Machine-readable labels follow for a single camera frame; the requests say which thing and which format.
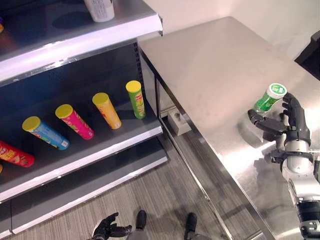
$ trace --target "white lid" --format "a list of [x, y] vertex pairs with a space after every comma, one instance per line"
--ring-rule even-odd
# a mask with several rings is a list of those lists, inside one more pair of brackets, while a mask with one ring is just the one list
[[287, 93], [287, 89], [280, 83], [271, 83], [266, 93], [273, 99], [281, 99]]

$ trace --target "white wall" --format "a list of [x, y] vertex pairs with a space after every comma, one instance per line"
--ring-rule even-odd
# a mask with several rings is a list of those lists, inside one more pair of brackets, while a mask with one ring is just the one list
[[163, 18], [164, 34], [233, 16], [295, 59], [320, 30], [320, 0], [144, 0]]

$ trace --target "blue can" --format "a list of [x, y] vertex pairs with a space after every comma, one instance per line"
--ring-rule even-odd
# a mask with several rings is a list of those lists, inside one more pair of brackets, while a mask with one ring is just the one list
[[41, 121], [37, 116], [31, 116], [24, 120], [22, 129], [59, 150], [65, 150], [70, 145], [66, 138]]

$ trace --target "white bottle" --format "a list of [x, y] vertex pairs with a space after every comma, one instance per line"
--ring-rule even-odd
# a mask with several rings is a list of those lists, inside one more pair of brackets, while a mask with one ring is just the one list
[[101, 23], [115, 17], [113, 0], [84, 0], [93, 21]]

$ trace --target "shelf edge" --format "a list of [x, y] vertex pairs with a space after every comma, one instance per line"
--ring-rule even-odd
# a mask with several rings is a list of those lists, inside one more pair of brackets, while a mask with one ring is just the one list
[[0, 232], [0, 239], [4, 239], [8, 236], [10, 236], [12, 234], [12, 232], [8, 229], [6, 231]]
[[0, 62], [0, 87], [73, 62], [77, 56], [163, 30], [158, 14], [52, 42]]
[[130, 146], [133, 146], [137, 143], [140, 143], [144, 140], [147, 140], [151, 137], [154, 137], [156, 135], [162, 134], [162, 127], [157, 126], [151, 130], [145, 131], [139, 135], [136, 135], [134, 137], [131, 137], [125, 141], [119, 142], [117, 144], [114, 144], [108, 148], [102, 149], [98, 152], [95, 152], [91, 155], [85, 156], [81, 159], [78, 159], [74, 162], [71, 162], [67, 165], [64, 165], [60, 168], [57, 168], [53, 171], [47, 172], [41, 176], [37, 176], [29, 181], [26, 181], [20, 185], [17, 185], [15, 187], [12, 187], [6, 191], [3, 191], [0, 193], [0, 201], [5, 201], [13, 196], [17, 196], [27, 190], [31, 190], [37, 186], [40, 186], [41, 184], [45, 184], [46, 182], [49, 182], [55, 178], [61, 178], [61, 176], [72, 172], [73, 170], [82, 168], [90, 163], [93, 163], [99, 159], [102, 159], [104, 157], [110, 156], [112, 154], [115, 154], [123, 149], [126, 149]]
[[109, 184], [107, 184], [107, 185], [105, 185], [105, 186], [103, 186], [103, 187], [101, 187], [101, 188], [99, 188], [99, 189], [87, 194], [87, 195], [84, 195], [84, 196], [82, 196], [82, 197], [80, 197], [80, 198], [78, 198], [78, 199], [76, 199], [74, 201], [69, 202], [68, 204], [66, 204], [66, 205], [64, 205], [62, 207], [57, 208], [56, 210], [53, 210], [53, 211], [51, 211], [51, 212], [49, 212], [49, 213], [47, 213], [47, 214], [45, 214], [45, 215], [43, 215], [41, 217], [38, 217], [38, 218], [34, 219], [34, 220], [30, 221], [29, 223], [26, 223], [26, 224], [24, 224], [22, 226], [19, 226], [19, 227], [15, 228], [15, 229], [12, 229], [12, 232], [14, 234], [18, 234], [18, 233], [20, 233], [20, 232], [22, 232], [22, 231], [24, 231], [24, 230], [26, 230], [26, 229], [28, 229], [28, 228], [30, 228], [32, 226], [35, 226], [35, 225], [37, 225], [37, 224], [39, 224], [39, 223], [41, 223], [43, 221], [46, 221], [46, 220], [48, 220], [48, 219], [50, 219], [50, 218], [52, 218], [52, 217], [54, 217], [54, 216], [56, 216], [56, 215], [58, 215], [60, 213], [63, 213], [64, 211], [66, 211], [68, 209], [71, 209], [71, 208], [75, 207], [78, 204], [81, 204], [81, 203], [83, 203], [83, 202], [85, 202], [85, 201], [87, 201], [89, 199], [92, 199], [92, 198], [94, 198], [94, 197], [96, 197], [96, 196], [98, 196], [98, 195], [100, 195], [100, 194], [112, 189], [113, 187], [116, 187], [116, 186], [118, 186], [118, 185], [120, 185], [120, 184], [122, 184], [122, 183], [124, 183], [124, 182], [126, 182], [128, 180], [130, 180], [130, 179], [133, 179], [133, 178], [135, 178], [135, 177], [137, 177], [137, 176], [139, 176], [139, 175], [141, 175], [141, 174], [143, 174], [143, 173], [145, 173], [145, 172], [147, 172], [147, 171], [149, 171], [149, 170], [151, 170], [151, 169], [153, 169], [153, 168], [165, 163], [166, 161], [168, 161], [167, 157], [166, 156], [162, 157], [162, 158], [158, 159], [157, 161], [155, 161], [155, 162], [153, 162], [153, 163], [151, 163], [149, 165], [146, 165], [146, 166], [144, 166], [144, 167], [142, 167], [142, 168], [140, 168], [140, 169], [138, 169], [136, 171], [133, 171], [133, 172], [127, 174], [126, 176], [123, 176], [123, 177], [121, 177], [121, 178], [119, 178], [119, 179], [117, 179], [117, 180], [115, 180], [115, 181], [113, 181], [113, 182], [111, 182], [111, 183], [109, 183]]

